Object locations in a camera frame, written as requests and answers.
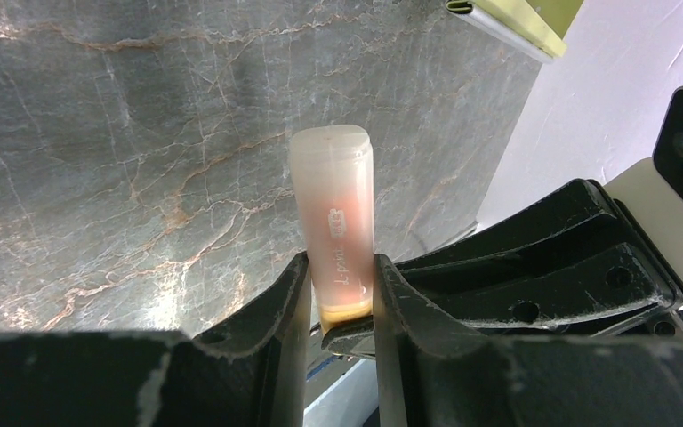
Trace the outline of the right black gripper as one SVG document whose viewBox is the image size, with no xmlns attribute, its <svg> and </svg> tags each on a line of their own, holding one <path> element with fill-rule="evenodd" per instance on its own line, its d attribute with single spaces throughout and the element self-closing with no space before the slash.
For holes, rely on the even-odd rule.
<svg viewBox="0 0 683 427">
<path fill-rule="evenodd" d="M 580 253 L 533 246 L 577 227 Z M 397 268 L 426 308 L 481 334 L 683 335 L 682 281 L 594 180 Z"/>
</svg>

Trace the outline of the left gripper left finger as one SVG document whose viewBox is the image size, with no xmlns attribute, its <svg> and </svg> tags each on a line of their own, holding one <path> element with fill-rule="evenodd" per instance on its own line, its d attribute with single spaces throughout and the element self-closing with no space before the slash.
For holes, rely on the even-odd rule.
<svg viewBox="0 0 683 427">
<path fill-rule="evenodd" d="M 0 333 L 0 426 L 300 426 L 309 261 L 194 337 Z"/>
</svg>

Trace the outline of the yellow-green drawer chest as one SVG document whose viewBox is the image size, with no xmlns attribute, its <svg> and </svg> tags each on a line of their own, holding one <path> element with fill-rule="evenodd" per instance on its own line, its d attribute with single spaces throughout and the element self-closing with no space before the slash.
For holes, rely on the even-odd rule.
<svg viewBox="0 0 683 427">
<path fill-rule="evenodd" d="M 566 53 L 563 40 L 582 0 L 453 0 L 445 8 L 453 16 L 541 63 Z"/>
</svg>

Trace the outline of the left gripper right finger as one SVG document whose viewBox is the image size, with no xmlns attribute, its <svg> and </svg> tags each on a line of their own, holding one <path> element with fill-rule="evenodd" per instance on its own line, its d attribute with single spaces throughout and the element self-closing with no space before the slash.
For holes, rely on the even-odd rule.
<svg viewBox="0 0 683 427">
<path fill-rule="evenodd" d="M 384 426 L 683 426 L 683 338 L 485 336 L 375 256 Z"/>
</svg>

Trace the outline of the orange pink highlighter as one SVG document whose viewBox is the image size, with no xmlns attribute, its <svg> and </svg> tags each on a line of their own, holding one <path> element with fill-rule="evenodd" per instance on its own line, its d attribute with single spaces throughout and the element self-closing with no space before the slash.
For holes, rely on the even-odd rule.
<svg viewBox="0 0 683 427">
<path fill-rule="evenodd" d="M 298 132 L 289 166 L 323 332 L 369 315 L 374 290 L 374 153 L 358 125 Z"/>
</svg>

